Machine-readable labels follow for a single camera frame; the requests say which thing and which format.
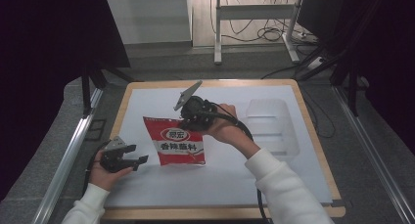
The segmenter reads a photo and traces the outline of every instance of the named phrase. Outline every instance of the human arm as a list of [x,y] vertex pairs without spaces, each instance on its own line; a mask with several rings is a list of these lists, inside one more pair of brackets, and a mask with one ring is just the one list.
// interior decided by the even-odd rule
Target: human arm
[[99,223],[104,215],[104,202],[116,181],[132,171],[132,167],[124,168],[117,173],[110,173],[99,163],[103,152],[95,156],[94,165],[88,187],[83,197],[74,203],[74,207],[67,213],[64,224],[92,224]]
[[[220,106],[218,112],[231,113],[236,117],[235,107]],[[275,224],[333,223],[288,164],[261,149],[237,126],[216,118],[206,133],[220,142],[232,145],[248,159],[246,167],[256,178],[256,186],[265,195]]]

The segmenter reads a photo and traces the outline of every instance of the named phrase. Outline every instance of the wooden frame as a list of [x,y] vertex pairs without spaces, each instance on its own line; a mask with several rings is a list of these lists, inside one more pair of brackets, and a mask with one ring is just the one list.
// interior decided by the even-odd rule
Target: wooden frame
[[[111,138],[118,135],[128,101],[132,90],[134,89],[153,89],[153,88],[183,88],[193,85],[195,81],[154,81],[154,82],[134,82],[127,86],[118,114],[115,119],[115,125],[111,133]],[[302,98],[301,91],[297,83],[292,79],[267,79],[267,80],[204,80],[202,87],[226,87],[226,86],[278,86],[290,85],[293,88],[297,102],[299,103],[301,115],[307,127],[311,142],[317,154],[320,166],[323,170],[326,181],[329,185],[333,201],[341,201],[338,187],[334,180],[330,166],[324,155],[318,136],[314,130],[305,102]],[[324,206],[331,217],[342,217],[346,214],[346,208],[342,205]],[[112,220],[223,220],[223,219],[255,219],[261,218],[258,207],[158,207],[158,208],[108,208],[103,219]]]

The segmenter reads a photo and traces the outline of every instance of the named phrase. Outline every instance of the black cable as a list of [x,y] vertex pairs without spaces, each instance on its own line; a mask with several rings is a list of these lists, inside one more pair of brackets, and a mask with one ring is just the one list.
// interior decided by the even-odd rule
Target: black cable
[[250,41],[256,41],[256,40],[262,39],[262,37],[258,37],[258,38],[254,38],[254,39],[251,39],[251,40],[243,40],[243,39],[239,39],[239,38],[236,38],[236,37],[230,36],[230,35],[221,35],[221,36],[222,37],[228,37],[228,38],[231,38],[231,39],[234,39],[234,40],[243,41],[243,42],[250,42]]
[[316,67],[315,69],[312,69],[306,74],[303,74],[300,78],[294,77],[294,80],[307,80],[308,78],[311,78],[315,74],[319,73],[320,71],[327,69],[331,66],[333,66],[335,63],[343,59],[347,54],[347,49],[344,49],[340,54],[336,55],[335,57],[331,58],[330,60],[327,60],[320,66]]
[[311,64],[313,59],[318,57],[318,55],[320,55],[321,52],[323,52],[323,50],[324,50],[324,46],[317,46],[315,50],[313,50],[307,57],[305,57],[301,61],[300,68],[296,69],[296,71],[294,72],[292,79],[297,80],[298,73],[304,70],[305,68],[307,68]]
[[195,112],[195,115],[199,115],[199,116],[207,116],[207,117],[212,117],[212,118],[222,118],[222,119],[226,119],[231,121],[233,124],[238,125],[238,119],[233,116],[232,114],[228,115],[228,114],[223,114],[223,113],[218,113],[218,112],[205,112],[205,111],[198,111]]
[[236,119],[236,117],[233,114],[231,114],[229,111],[227,111],[226,109],[224,109],[221,105],[219,105],[217,103],[212,103],[212,102],[210,102],[210,103],[213,104],[213,105],[215,105],[215,106],[217,106],[218,108],[222,109],[224,112],[226,112],[227,114],[233,116],[233,118]]
[[[270,38],[266,37],[266,34],[268,34],[268,33],[278,34],[278,37],[277,37],[277,38],[274,38],[274,39],[270,39]],[[266,26],[265,26],[264,28],[261,28],[261,29],[260,29],[260,30],[256,33],[256,35],[257,35],[258,37],[261,37],[261,38],[263,38],[263,39],[267,40],[267,41],[276,42],[276,41],[278,41],[278,40],[281,38],[281,36],[282,36],[283,34],[282,34],[282,31],[281,31],[279,28],[274,28],[274,27],[266,27]]]
[[233,25],[232,25],[232,20],[229,20],[229,24],[231,25],[231,29],[232,29],[232,31],[233,31],[236,35],[238,35],[239,33],[243,32],[245,29],[247,29],[247,27],[251,24],[251,22],[253,22],[253,20],[250,20],[250,21],[248,22],[248,24],[247,24],[244,28],[242,28],[242,30],[240,30],[240,31],[235,31],[235,29],[233,28]]
[[263,209],[262,192],[259,189],[256,189],[256,197],[258,199],[259,212],[260,212],[260,215],[262,216],[263,222],[265,222],[265,224],[273,224],[274,222],[272,221],[272,219],[268,219],[266,217],[265,211]]
[[307,45],[307,44],[304,44],[304,45],[297,45],[297,46],[296,46],[296,51],[297,51],[297,52],[299,52],[300,54],[304,55],[304,56],[308,56],[308,55],[310,55],[312,52],[311,52],[311,53],[305,53],[304,51],[300,50],[300,47],[310,47],[310,46],[315,47],[316,45]]
[[315,132],[318,134],[318,118],[317,118],[317,114],[316,114],[316,112],[315,112],[315,110],[314,110],[314,108],[311,106],[311,104],[305,99],[305,98],[303,98],[304,99],[304,102],[305,102],[305,104],[308,106],[308,108],[311,110],[311,113],[312,113],[312,116],[313,116],[313,118],[314,118],[314,121],[311,119],[311,122],[312,122],[312,124],[313,124],[313,126],[314,126],[314,129],[315,129]]
[[266,74],[265,76],[263,76],[261,79],[265,79],[266,77],[268,77],[268,76],[270,76],[270,75],[273,75],[273,74],[275,74],[275,73],[278,73],[278,72],[281,72],[281,71],[284,71],[284,70],[288,70],[288,69],[292,69],[292,68],[296,68],[296,67],[299,67],[300,65],[294,65],[294,66],[291,66],[291,67],[285,67],[285,68],[282,68],[282,69],[277,69],[277,70],[274,70],[274,71],[272,71],[272,72],[270,72],[270,73],[268,73],[268,74]]
[[[284,31],[284,27],[286,26],[286,27],[288,27],[288,25],[286,25],[285,24],[285,22],[282,22],[282,21],[280,21],[280,20],[275,20],[274,19],[274,23],[275,23],[275,25],[276,26],[278,26],[278,24],[276,23],[276,22],[279,22],[280,24],[282,24],[283,25],[283,31]],[[298,33],[303,33],[302,31],[298,31],[298,30],[295,30],[295,29],[293,29],[293,31],[295,31],[295,32],[298,32]]]
[[[366,11],[367,5],[364,3],[363,5],[361,5],[361,7],[357,10],[357,12],[350,18],[350,20],[348,20],[348,22],[333,36],[331,36],[330,38],[326,39],[325,41],[320,41],[319,45],[322,45],[324,47],[330,47],[331,45],[333,45],[334,42],[338,42],[339,40],[345,39],[346,35],[349,32],[354,31],[354,29],[352,29],[352,27],[361,19],[361,17],[363,16],[364,12]],[[281,22],[279,20],[274,20],[277,21],[279,23],[281,23],[283,25],[283,27],[287,26],[285,24],[285,21]],[[297,40],[295,37],[292,37],[292,40],[296,40],[298,42],[306,42],[306,41],[300,41]]]
[[308,91],[305,90],[305,88],[301,88],[301,90],[308,96],[308,98],[311,100],[311,102],[313,102],[314,105],[317,106],[317,108],[326,116],[326,118],[330,121],[330,124],[333,127],[333,131],[329,135],[320,134],[319,133],[319,130],[318,130],[317,114],[315,113],[315,111],[313,110],[312,106],[310,105],[311,110],[314,113],[314,118],[315,118],[315,120],[317,122],[317,129],[316,129],[317,135],[320,136],[320,137],[322,137],[322,138],[333,138],[335,136],[335,134],[336,134],[337,129],[336,129],[335,123],[333,122],[332,118],[330,118],[330,116],[323,110],[323,108],[321,108],[321,106],[319,104],[317,104],[317,102],[311,97],[311,95],[308,93]]

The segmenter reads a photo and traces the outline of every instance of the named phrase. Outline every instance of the metal rail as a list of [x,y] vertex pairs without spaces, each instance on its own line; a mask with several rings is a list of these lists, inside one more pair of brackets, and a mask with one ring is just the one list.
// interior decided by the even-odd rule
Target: metal rail
[[61,194],[61,191],[65,186],[65,183],[67,182],[70,170],[72,169],[73,163],[79,152],[79,148],[83,142],[83,139],[85,138],[86,131],[92,121],[95,109],[98,106],[102,93],[102,90],[95,89],[94,93],[92,94],[92,111],[87,117],[82,118],[79,121],[75,129],[75,132],[73,133],[73,136],[70,139],[69,145],[67,147],[67,150],[65,151],[62,161],[59,164],[58,169],[56,170],[55,175],[52,178],[52,181],[48,187],[48,190],[46,191],[46,194],[43,197],[43,200],[40,206],[38,207],[36,214],[34,215],[33,221],[31,223],[48,223],[53,209],[55,208],[55,204],[58,201],[59,195]]
[[342,87],[334,86],[333,90],[342,105],[343,110],[346,113],[347,119],[351,123],[351,127],[356,133],[363,150],[368,156],[370,162],[372,163],[376,173],[378,174],[379,179],[385,187],[388,195],[391,198],[391,201],[396,208],[397,213],[399,214],[402,222],[405,224],[415,223],[414,212],[412,211],[411,206],[409,205],[405,195],[399,188],[399,185],[393,179],[391,173],[389,172],[387,166],[376,150],[376,146],[373,144],[369,135],[367,134],[365,128],[361,124],[358,117],[354,116],[353,112],[349,109],[347,105],[347,96],[344,93]]

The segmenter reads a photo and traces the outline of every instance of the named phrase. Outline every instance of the hand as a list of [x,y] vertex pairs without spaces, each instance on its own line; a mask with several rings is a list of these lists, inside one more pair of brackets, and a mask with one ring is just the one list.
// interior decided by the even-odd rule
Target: hand
[[[227,115],[230,113],[231,116],[237,118],[236,109],[233,105],[220,104],[220,107],[217,107],[217,112]],[[203,133],[212,136],[219,142],[231,145],[234,143],[235,139],[244,134],[244,132],[234,123],[219,117],[216,117],[213,120],[213,125]]]
[[[218,113],[231,114],[236,116],[236,109],[233,105],[221,104],[217,108]],[[233,124],[231,121],[215,118],[213,125],[204,134],[212,136],[219,142],[230,144],[239,150],[246,158],[250,158],[260,147],[255,144],[238,126]]]
[[118,181],[119,178],[130,173],[133,168],[128,167],[120,170],[117,173],[111,173],[107,171],[103,166],[101,166],[100,160],[102,156],[103,151],[99,151],[95,156],[94,165],[92,166],[91,175],[89,177],[89,182],[104,190],[110,191],[113,188],[115,182]]

